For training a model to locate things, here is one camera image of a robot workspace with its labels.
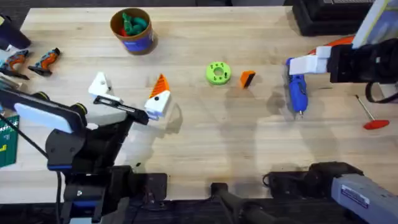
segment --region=green object in cup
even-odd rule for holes
[[[124,20],[124,30],[127,35],[137,35],[146,29],[148,26],[147,22],[140,17],[132,18],[127,15],[125,12],[123,13]]]
[[[140,17],[135,17],[132,21],[133,21],[135,24],[140,25],[140,26],[141,26],[142,28],[144,28],[144,29],[146,29],[147,26],[148,26],[148,23],[145,21],[145,19],[140,18]]]

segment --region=gray device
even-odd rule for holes
[[[363,175],[335,177],[331,197],[370,224],[398,223],[397,196]]]

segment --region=green donut toy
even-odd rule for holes
[[[213,85],[224,85],[231,79],[231,68],[224,62],[211,62],[206,68],[206,79]]]

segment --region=glue gun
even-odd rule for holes
[[[19,63],[24,63],[28,54],[29,54],[28,50],[21,50],[16,52],[14,55],[7,58],[7,60],[2,65],[0,65],[0,72],[9,77],[29,80],[29,78],[26,75],[20,74],[14,68],[14,65]]]
[[[57,59],[58,56],[61,54],[61,51],[56,48],[53,49],[49,52],[47,52],[41,59],[39,62],[37,62],[35,65],[31,65],[28,68],[41,75],[44,77],[50,76],[52,74],[52,72],[49,69],[49,65],[51,65],[52,63],[54,63]]]

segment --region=green circuit board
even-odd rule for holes
[[[19,126],[19,116],[7,118],[14,126]],[[0,167],[16,163],[18,133],[5,122],[0,121]]]

